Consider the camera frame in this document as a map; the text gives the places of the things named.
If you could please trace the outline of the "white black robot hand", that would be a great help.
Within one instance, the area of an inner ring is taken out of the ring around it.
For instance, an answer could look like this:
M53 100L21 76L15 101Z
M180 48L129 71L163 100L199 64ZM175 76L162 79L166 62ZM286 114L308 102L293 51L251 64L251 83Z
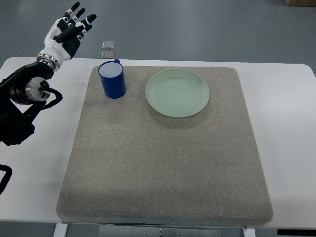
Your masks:
M82 39L92 29L92 22L97 18L96 14L91 14L80 19L85 9L79 9L79 6L77 1L54 22L44 39L44 49L37 56L39 62L47 64L55 72L65 61L74 57Z

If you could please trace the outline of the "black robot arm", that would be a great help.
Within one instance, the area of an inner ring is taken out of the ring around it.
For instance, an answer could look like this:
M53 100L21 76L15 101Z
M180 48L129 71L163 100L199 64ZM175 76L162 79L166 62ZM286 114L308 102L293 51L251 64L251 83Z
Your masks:
M47 59L25 65L0 83L0 141L19 145L35 132L33 121L45 109L62 101L48 80L56 66Z

